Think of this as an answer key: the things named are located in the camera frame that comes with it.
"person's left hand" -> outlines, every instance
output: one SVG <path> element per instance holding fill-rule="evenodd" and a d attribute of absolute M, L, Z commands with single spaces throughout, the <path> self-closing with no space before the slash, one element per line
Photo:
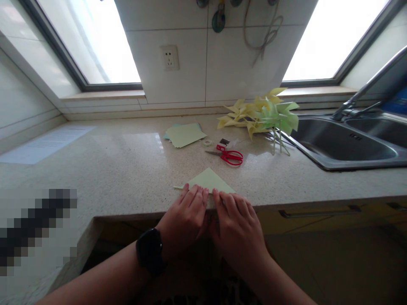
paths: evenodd
<path fill-rule="evenodd" d="M 181 195 L 156 226 L 161 234 L 164 261 L 192 245 L 208 227 L 205 211 L 209 190 L 198 185 L 188 188 L 189 184 L 185 184 Z"/>

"granite countertop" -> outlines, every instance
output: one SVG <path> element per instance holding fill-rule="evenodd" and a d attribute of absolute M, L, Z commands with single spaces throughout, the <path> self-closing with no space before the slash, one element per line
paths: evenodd
<path fill-rule="evenodd" d="M 407 198 L 407 168 L 325 172 L 289 145 L 290 157 L 279 150 L 271 155 L 272 144 L 262 134 L 251 141 L 245 128 L 217 130 L 216 118 L 220 116 L 69 122 L 97 128 L 35 165 L 0 164 L 0 187 L 77 189 L 77 238 L 82 236 L 83 241 L 78 245 L 75 260 L 79 263 L 72 263 L 77 266 L 86 260 L 98 236 L 97 230 L 89 229 L 93 217 L 159 216 L 179 195 L 180 191 L 173 186 L 182 186 L 208 167 L 247 197 L 257 210 Z M 243 164 L 234 168 L 205 153 L 202 141 L 176 149 L 162 138 L 173 124 L 194 122 L 201 125 L 208 135 L 206 139 L 214 144 L 221 138 L 238 138 L 234 149 L 244 155 Z M 66 268 L 59 268 L 31 285 L 21 300 L 43 296 L 61 269 Z"/>

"sink basin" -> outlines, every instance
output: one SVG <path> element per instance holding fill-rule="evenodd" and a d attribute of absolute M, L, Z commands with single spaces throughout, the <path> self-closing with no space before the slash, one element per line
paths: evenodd
<path fill-rule="evenodd" d="M 345 122 L 371 136 L 407 148 L 407 125 L 388 119 L 350 119 Z"/>
<path fill-rule="evenodd" d="M 287 138 L 328 171 L 407 166 L 407 149 L 326 117 L 300 117 Z"/>

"paper sheet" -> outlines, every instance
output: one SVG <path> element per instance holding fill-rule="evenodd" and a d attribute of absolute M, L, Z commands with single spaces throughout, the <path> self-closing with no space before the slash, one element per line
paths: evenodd
<path fill-rule="evenodd" d="M 206 137 L 196 123 L 170 127 L 167 135 L 176 148 L 184 147 Z"/>
<path fill-rule="evenodd" d="M 35 164 L 80 138 L 95 127 L 96 126 L 63 126 L 45 136 L 0 155 L 0 162 Z"/>
<path fill-rule="evenodd" d="M 181 126 L 181 125 L 185 125 L 185 124 L 174 124 L 173 127 L 177 127 L 177 126 Z M 201 126 L 199 125 L 199 123 L 196 123 L 196 125 L 198 125 L 199 130 L 201 130 Z M 167 140 L 170 139 L 170 137 L 167 134 L 165 134 L 162 138 L 167 139 Z"/>
<path fill-rule="evenodd" d="M 217 188 L 218 191 L 223 191 L 226 193 L 235 193 L 235 191 L 226 184 L 225 181 L 222 180 L 210 167 L 204 170 L 195 178 L 188 181 L 190 184 L 190 188 L 194 186 L 194 184 L 198 184 L 203 188 L 208 188 L 209 193 L 212 194 L 212 189 Z"/>

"hanging scissors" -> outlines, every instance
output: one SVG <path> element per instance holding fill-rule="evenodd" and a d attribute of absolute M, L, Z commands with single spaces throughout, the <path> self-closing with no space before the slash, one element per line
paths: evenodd
<path fill-rule="evenodd" d="M 211 155 L 217 155 L 219 156 L 222 160 L 224 160 L 227 164 L 233 165 L 233 166 L 239 166 L 240 164 L 243 163 L 243 155 L 235 150 L 225 150 L 222 152 L 211 152 L 206 150 L 207 153 L 210 153 Z"/>

